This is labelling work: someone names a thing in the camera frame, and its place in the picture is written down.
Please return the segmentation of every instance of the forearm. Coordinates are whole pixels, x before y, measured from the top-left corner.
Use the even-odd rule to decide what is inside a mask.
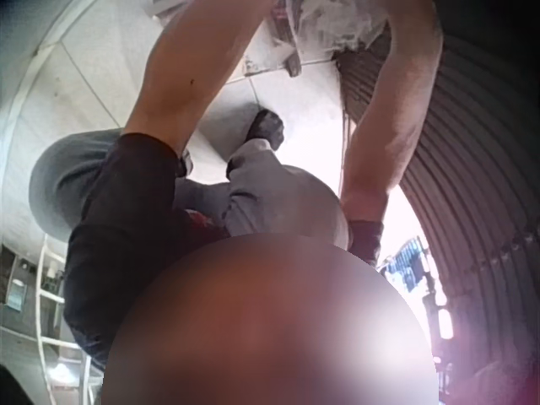
[[[125,132],[148,133],[181,153],[273,3],[194,0],[152,50]]]
[[[390,23],[390,53],[345,156],[342,200],[349,217],[381,219],[418,143],[439,65],[436,24],[407,16]]]

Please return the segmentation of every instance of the corrugated metal wall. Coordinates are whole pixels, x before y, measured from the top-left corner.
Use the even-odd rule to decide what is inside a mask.
[[[527,50],[528,27],[515,29],[478,2],[439,3],[445,50],[402,189],[439,268],[454,321],[453,361],[465,377],[497,359],[530,358],[537,346],[537,49]],[[386,32],[368,51],[337,56],[355,121],[389,45]]]

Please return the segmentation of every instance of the metal railing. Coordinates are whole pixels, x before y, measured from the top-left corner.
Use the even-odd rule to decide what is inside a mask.
[[[54,397],[54,393],[52,390],[52,384],[47,373],[44,344],[50,344],[58,348],[70,348],[74,350],[80,350],[82,353],[82,360],[80,361],[81,367],[78,384],[78,402],[79,405],[92,405],[95,400],[92,385],[90,383],[90,370],[92,365],[92,359],[76,343],[63,341],[54,337],[44,336],[41,328],[41,299],[51,300],[56,305],[62,305],[65,302],[62,296],[53,294],[50,291],[46,291],[41,287],[43,279],[43,269],[45,266],[46,258],[60,262],[61,264],[66,263],[64,257],[58,255],[49,248],[49,246],[47,245],[47,239],[48,237],[47,235],[45,235],[45,238],[43,240],[43,246],[41,247],[40,260],[37,266],[37,274],[35,281],[35,335],[37,339],[38,352],[40,355],[41,371],[45,380],[50,404],[57,405],[57,401]]]

